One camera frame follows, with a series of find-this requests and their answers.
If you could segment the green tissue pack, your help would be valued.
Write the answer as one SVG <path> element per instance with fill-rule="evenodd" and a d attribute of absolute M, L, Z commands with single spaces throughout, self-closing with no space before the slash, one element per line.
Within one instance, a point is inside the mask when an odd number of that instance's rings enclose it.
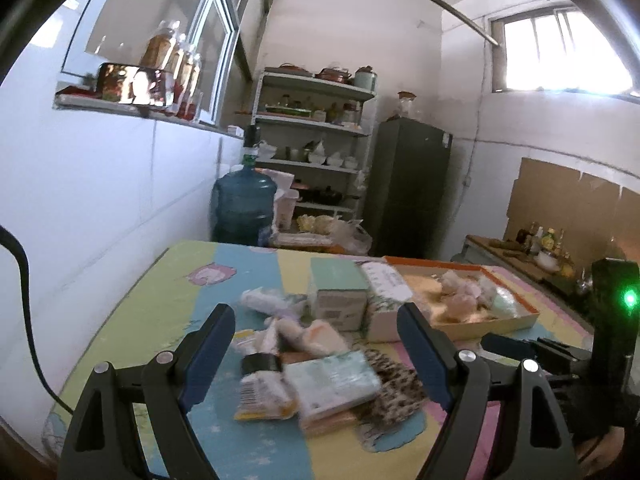
<path fill-rule="evenodd" d="M 362 351 L 286 364 L 283 375 L 295 393 L 299 418 L 305 422 L 369 402 L 382 389 L 381 379 Z"/>

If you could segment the leopard print fabric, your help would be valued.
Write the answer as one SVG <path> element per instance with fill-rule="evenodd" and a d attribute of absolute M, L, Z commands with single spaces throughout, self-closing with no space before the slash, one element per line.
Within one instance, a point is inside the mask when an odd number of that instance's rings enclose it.
<path fill-rule="evenodd" d="M 376 349 L 363 349 L 363 353 L 381 389 L 373 400 L 352 409 L 360 422 L 386 430 L 422 410 L 426 394 L 415 370 Z"/>

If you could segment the white teddy bear plush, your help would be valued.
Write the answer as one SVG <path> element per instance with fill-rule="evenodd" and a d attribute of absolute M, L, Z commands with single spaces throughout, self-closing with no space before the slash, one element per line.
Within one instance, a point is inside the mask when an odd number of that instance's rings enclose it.
<path fill-rule="evenodd" d="M 471 323 L 482 318 L 482 290 L 476 281 L 462 278 L 454 271 L 447 271 L 442 274 L 439 283 L 440 302 L 445 306 L 444 315 L 448 321 Z"/>

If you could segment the orange rimmed cardboard tray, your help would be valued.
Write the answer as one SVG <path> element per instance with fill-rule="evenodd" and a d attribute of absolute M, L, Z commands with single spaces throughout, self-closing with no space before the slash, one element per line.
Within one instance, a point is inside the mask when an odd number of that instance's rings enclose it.
<path fill-rule="evenodd" d="M 450 339 L 478 339 L 488 333 L 506 334 L 514 330 L 532 327 L 539 316 L 538 310 L 529 301 L 497 278 L 484 266 L 477 264 L 453 263 L 433 260 L 421 260 L 387 256 L 385 261 L 393 266 L 404 278 L 413 292 L 413 302 L 421 313 L 438 330 L 442 330 Z M 495 318 L 480 307 L 482 318 L 477 322 L 457 323 L 445 318 L 445 306 L 440 302 L 440 277 L 447 271 L 454 271 L 462 278 L 478 282 L 481 276 L 512 292 L 518 303 L 518 315 L 515 318 Z"/>

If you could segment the metal kettle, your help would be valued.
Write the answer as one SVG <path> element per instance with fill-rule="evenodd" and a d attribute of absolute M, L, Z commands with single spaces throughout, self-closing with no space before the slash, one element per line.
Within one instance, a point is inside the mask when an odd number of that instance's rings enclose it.
<path fill-rule="evenodd" d="M 578 279 L 575 282 L 575 294 L 577 296 L 586 296 L 592 292 L 593 288 L 593 280 L 591 272 L 587 268 L 582 268 L 582 272 L 578 276 Z"/>

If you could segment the yellow barcode packet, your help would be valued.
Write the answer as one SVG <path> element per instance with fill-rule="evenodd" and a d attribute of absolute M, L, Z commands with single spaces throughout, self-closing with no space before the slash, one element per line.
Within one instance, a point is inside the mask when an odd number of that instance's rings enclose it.
<path fill-rule="evenodd" d="M 258 370 L 240 381 L 240 402 L 235 420 L 282 420 L 297 413 L 291 387 L 281 372 Z"/>

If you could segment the floral secret garden box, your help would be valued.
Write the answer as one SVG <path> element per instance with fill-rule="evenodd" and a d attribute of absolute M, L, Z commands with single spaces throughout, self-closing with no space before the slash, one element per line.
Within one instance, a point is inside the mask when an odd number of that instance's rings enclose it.
<path fill-rule="evenodd" d="M 362 329 L 369 342 L 399 340 L 397 312 L 413 300 L 413 292 L 401 274 L 389 264 L 369 261 L 360 266 L 369 284 L 368 305 Z"/>

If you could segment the mint green box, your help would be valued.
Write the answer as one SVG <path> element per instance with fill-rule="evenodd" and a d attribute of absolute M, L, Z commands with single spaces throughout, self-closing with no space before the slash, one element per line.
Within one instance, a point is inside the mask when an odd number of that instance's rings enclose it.
<path fill-rule="evenodd" d="M 356 332 L 362 325 L 369 284 L 357 263 L 344 258 L 310 259 L 307 299 L 314 318 L 339 332 Z"/>

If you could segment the clear plastic bag with food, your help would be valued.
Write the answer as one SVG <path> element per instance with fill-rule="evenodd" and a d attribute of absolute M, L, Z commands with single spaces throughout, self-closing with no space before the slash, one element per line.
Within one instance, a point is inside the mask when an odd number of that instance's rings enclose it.
<path fill-rule="evenodd" d="M 372 237 L 363 229 L 360 220 L 343 220 L 328 214 L 302 214 L 296 218 L 295 225 L 306 246 L 356 256 L 367 255 L 372 246 Z"/>

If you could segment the blue water jug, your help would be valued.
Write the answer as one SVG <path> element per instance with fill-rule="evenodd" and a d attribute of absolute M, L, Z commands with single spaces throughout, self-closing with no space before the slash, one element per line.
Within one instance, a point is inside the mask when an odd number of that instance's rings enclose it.
<path fill-rule="evenodd" d="M 212 192 L 212 240 L 218 243 L 265 247 L 272 235 L 277 185 L 256 169 L 260 128 L 245 131 L 242 162 L 219 178 Z"/>

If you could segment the black refrigerator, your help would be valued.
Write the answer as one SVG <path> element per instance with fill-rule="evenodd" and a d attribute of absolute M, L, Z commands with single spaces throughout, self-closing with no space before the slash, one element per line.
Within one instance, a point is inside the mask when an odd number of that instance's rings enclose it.
<path fill-rule="evenodd" d="M 452 135 L 403 117 L 378 126 L 362 226 L 377 257 L 422 259 L 435 239 Z"/>

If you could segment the white plastic bin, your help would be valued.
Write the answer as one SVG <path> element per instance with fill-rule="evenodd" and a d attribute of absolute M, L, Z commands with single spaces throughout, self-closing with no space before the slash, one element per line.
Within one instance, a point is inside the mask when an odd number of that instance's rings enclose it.
<path fill-rule="evenodd" d="M 290 188 L 276 200 L 276 226 L 279 231 L 291 229 L 294 209 L 299 199 L 299 192 Z"/>

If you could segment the smartphone on window sill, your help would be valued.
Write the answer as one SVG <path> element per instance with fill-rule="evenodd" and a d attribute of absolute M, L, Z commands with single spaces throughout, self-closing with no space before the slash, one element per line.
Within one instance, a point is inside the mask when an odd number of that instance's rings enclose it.
<path fill-rule="evenodd" d="M 100 99 L 135 106 L 171 106 L 174 87 L 174 76 L 166 70 L 129 64 L 103 63 L 96 80 Z"/>

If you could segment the glass jar on refrigerator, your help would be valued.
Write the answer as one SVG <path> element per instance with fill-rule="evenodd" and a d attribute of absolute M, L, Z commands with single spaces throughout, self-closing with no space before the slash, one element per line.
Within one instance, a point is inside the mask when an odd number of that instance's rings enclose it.
<path fill-rule="evenodd" d="M 410 91 L 399 91 L 396 107 L 396 115 L 402 118 L 410 118 L 412 116 L 413 103 L 416 95 Z"/>

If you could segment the white metal shelf rack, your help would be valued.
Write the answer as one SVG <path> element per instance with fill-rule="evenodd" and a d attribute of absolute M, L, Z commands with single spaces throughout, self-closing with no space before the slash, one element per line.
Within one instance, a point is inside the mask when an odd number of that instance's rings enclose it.
<path fill-rule="evenodd" d="M 264 70 L 250 106 L 250 122 L 262 132 L 258 166 L 294 176 L 296 214 L 356 219 L 366 194 L 375 113 L 370 88 L 303 70 Z"/>

